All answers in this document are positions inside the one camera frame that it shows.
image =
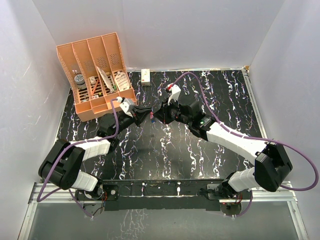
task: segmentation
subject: floor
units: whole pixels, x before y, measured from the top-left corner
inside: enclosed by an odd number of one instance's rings
[[[168,95],[165,87],[182,71],[151,72],[151,86],[142,86],[140,72],[129,73],[137,103],[155,112]],[[254,137],[261,137],[257,119],[241,70],[194,71],[200,78],[210,107],[227,125]],[[195,97],[203,107],[200,87],[187,76],[178,85],[181,94]],[[69,93],[57,138],[80,141],[96,136],[98,119],[81,122]],[[164,125],[147,118],[141,127],[132,125],[118,136],[114,153],[83,162],[82,171],[103,180],[136,179],[224,179],[241,171],[249,162],[229,149],[193,136],[183,123]]]

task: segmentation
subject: wire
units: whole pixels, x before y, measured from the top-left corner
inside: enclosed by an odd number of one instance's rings
[[[74,194],[72,193],[71,189],[69,189],[69,193],[70,193],[71,197],[73,198],[73,200],[75,201],[75,203],[79,206],[79,208],[81,208],[82,211],[83,211],[86,215],[88,215],[90,218],[93,218],[94,216],[91,215],[89,212],[87,212],[87,211],[81,206],[80,202],[78,202],[78,200],[76,199],[76,197],[75,197]]]
[[[116,109],[115,109],[115,106],[114,106],[114,103],[113,101],[116,101],[117,99],[111,99],[110,103],[111,103],[111,107],[112,107],[112,111],[113,111],[113,115],[114,115],[114,119],[115,119],[115,133],[111,136],[105,136],[105,137],[102,137],[100,139],[89,139],[89,140],[83,140],[83,141],[78,141],[78,142],[75,142],[75,143],[72,143],[70,145],[68,145],[65,149],[63,149],[63,151],[60,153],[60,155],[56,158],[55,162],[53,163],[52,165],[52,168],[50,169],[48,175],[46,176],[45,180],[44,180],[44,183],[42,185],[42,188],[40,189],[40,192],[39,192],[39,195],[38,197],[36,198],[36,201],[38,203],[42,202],[43,200],[45,200],[47,197],[49,197],[51,194],[55,193],[56,191],[60,190],[61,188],[56,188],[55,190],[49,192],[47,195],[45,195],[44,197],[41,198],[47,184],[48,184],[48,181],[52,175],[52,173],[54,172],[58,162],[60,161],[60,159],[62,158],[62,156],[68,151],[68,149],[70,149],[71,147],[73,146],[76,146],[76,145],[79,145],[79,144],[84,144],[84,143],[91,143],[91,142],[100,142],[102,140],[105,140],[105,139],[111,139],[111,138],[115,138],[117,135],[118,135],[118,131],[119,131],[119,121],[118,121],[118,117],[117,117],[117,112],[116,112]],[[76,204],[83,210],[83,212],[88,215],[89,217],[93,217],[90,213],[88,213],[82,206],[81,204],[77,201],[77,199],[75,198],[75,196],[73,195],[73,193],[71,192],[71,190],[69,189],[69,192],[73,198],[73,200],[76,202]]]
[[[97,210],[95,210],[95,212],[92,214],[92,216],[94,217],[96,215],[96,213],[100,210],[100,209],[104,209],[104,207],[99,207]]]
[[[238,202],[238,200],[239,200],[239,196],[240,196],[240,194],[239,194],[239,193],[237,193],[237,194],[236,194],[235,202],[234,202],[233,204],[237,204],[237,202]]]
[[[242,202],[242,193],[240,194],[240,201],[237,202],[237,204]]]
[[[195,79],[198,81],[199,83],[199,86],[200,86],[200,90],[201,90],[201,93],[202,93],[202,96],[203,96],[203,100],[204,100],[204,103],[206,105],[206,107],[208,108],[208,110],[210,111],[210,113],[212,114],[212,116],[214,117],[214,119],[216,120],[216,122],[218,124],[220,124],[220,126],[226,130],[227,132],[229,132],[230,134],[234,135],[234,136],[237,136],[237,137],[240,137],[240,138],[244,138],[244,139],[250,139],[250,140],[261,140],[261,141],[266,141],[266,142],[271,142],[271,143],[276,143],[276,144],[280,144],[280,145],[283,145],[283,146],[286,146],[290,149],[292,149],[293,151],[295,151],[296,153],[300,154],[302,157],[304,157],[311,165],[311,167],[313,168],[314,170],[314,174],[315,174],[315,178],[314,178],[314,182],[308,186],[308,187],[303,187],[303,188],[295,188],[295,187],[289,187],[289,186],[284,186],[284,185],[280,185],[282,188],[284,189],[288,189],[288,190],[293,190],[293,191],[308,191],[310,189],[313,189],[317,184],[318,184],[318,181],[319,181],[319,173],[318,173],[318,170],[317,170],[317,167],[316,165],[314,164],[314,162],[308,157],[306,156],[303,152],[301,152],[299,149],[295,148],[294,146],[291,146],[285,142],[282,142],[282,141],[278,141],[278,140],[274,140],[274,139],[270,139],[270,138],[263,138],[263,137],[253,137],[253,136],[243,136],[241,134],[238,134],[236,132],[233,132],[231,131],[230,129],[228,129],[224,124],[223,122],[220,121],[220,119],[217,117],[217,115],[211,110],[209,104],[208,104],[208,101],[207,101],[207,98],[206,98],[206,95],[204,93],[204,89],[203,87],[201,86],[201,82],[199,80],[199,78],[193,73],[193,72],[185,72],[183,73],[182,75],[180,75],[174,82],[173,84],[170,85],[169,88],[172,88],[172,86],[174,86],[175,84],[177,84],[177,82],[182,79],[185,75],[192,75],[195,77]]]
[[[236,217],[241,217],[241,216],[243,216],[248,210],[249,210],[249,208],[250,208],[250,206],[251,206],[251,204],[252,204],[252,200],[254,199],[254,195],[253,195],[253,193],[252,193],[252,190],[250,190],[250,201],[249,201],[249,204],[248,204],[248,206],[246,206],[246,209],[243,211],[243,212],[241,212],[239,215],[236,215]]]

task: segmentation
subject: orange desk organizer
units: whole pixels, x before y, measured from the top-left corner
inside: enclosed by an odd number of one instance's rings
[[[137,102],[135,91],[130,83],[130,89],[110,93],[100,76],[97,67],[109,73],[115,79],[117,72],[125,72],[128,77],[119,38],[116,32],[97,36],[56,47],[58,58],[70,82],[75,104],[75,112],[82,122],[95,119],[111,113],[111,99],[116,97],[130,98]],[[82,74],[86,89],[78,89],[75,76]],[[99,79],[99,83],[92,96],[95,83],[89,78]],[[113,102],[117,111],[121,110],[119,103]]]

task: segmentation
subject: glass panel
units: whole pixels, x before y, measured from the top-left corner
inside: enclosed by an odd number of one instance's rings
[[[287,202],[253,202],[235,220],[201,209],[142,209],[105,211],[92,221],[76,204],[41,203],[28,239],[297,240],[298,236]]]

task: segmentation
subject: white arm segment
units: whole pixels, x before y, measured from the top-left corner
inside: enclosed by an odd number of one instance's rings
[[[258,188],[260,185],[255,180],[255,168],[236,171],[231,177],[228,184],[236,191],[241,192],[245,189]]]
[[[231,131],[247,136],[239,131],[229,128]],[[248,159],[251,164],[255,165],[256,152],[261,152],[266,144],[262,140],[251,140],[244,139],[238,136],[234,136],[224,130],[219,123],[215,122],[210,126],[210,130],[207,131],[206,136],[209,142],[222,145],[233,152],[243,156],[245,159]]]
[[[101,137],[96,136],[88,140],[92,140],[92,139],[96,141],[86,142],[86,143],[77,145],[77,147],[85,150],[82,161],[85,161],[87,159],[90,159],[99,155],[105,155],[109,152],[110,142],[107,139],[98,141],[99,139],[101,139]]]
[[[130,98],[123,99],[122,97],[118,96],[116,98],[117,102],[120,103],[120,108],[122,111],[133,118],[131,110],[134,108],[135,104]]]
[[[97,182],[98,179],[96,177],[91,176],[86,172],[79,171],[78,177],[71,188],[91,192],[95,189]]]
[[[170,105],[171,100],[173,99],[174,101],[177,101],[181,92],[180,87],[177,85],[174,85],[173,87],[170,88],[169,90],[171,92],[171,95],[168,100],[168,105]]]

